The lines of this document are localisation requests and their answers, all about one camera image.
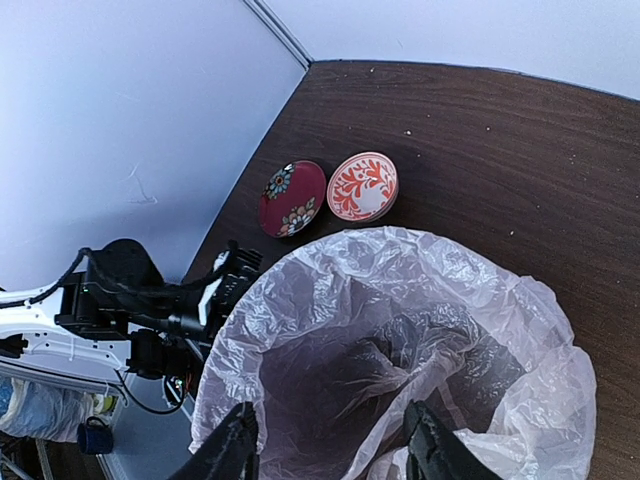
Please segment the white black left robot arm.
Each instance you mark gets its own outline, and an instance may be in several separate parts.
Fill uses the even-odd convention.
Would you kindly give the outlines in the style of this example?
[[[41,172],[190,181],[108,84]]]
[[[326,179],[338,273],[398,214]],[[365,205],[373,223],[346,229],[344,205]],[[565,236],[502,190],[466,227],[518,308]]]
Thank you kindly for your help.
[[[132,239],[84,248],[51,286],[2,294],[1,357],[59,356],[149,380],[184,377],[191,369],[186,340],[206,336],[200,304],[208,282],[165,282]]]

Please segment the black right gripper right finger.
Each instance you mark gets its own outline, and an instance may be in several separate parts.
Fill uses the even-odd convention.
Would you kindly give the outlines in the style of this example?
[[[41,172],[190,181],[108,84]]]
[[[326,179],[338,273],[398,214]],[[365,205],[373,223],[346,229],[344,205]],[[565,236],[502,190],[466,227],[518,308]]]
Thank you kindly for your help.
[[[408,479],[499,480],[429,409],[410,401],[403,416]]]

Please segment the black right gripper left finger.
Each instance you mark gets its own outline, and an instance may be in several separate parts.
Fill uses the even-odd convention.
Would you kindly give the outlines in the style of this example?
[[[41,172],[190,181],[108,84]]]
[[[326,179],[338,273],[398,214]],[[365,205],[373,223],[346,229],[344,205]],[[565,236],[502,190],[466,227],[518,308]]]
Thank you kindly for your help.
[[[254,406],[234,406],[197,452],[170,480],[259,478],[258,423]]]

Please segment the pink translucent plastic bag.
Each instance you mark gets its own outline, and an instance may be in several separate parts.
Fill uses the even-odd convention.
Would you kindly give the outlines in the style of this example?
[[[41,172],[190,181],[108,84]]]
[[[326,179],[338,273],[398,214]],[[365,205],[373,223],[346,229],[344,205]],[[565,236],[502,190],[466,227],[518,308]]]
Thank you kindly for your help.
[[[399,227],[326,236],[256,280],[204,364],[190,450],[250,402],[262,478],[403,479],[414,401],[503,479],[588,476],[595,372],[554,292]]]

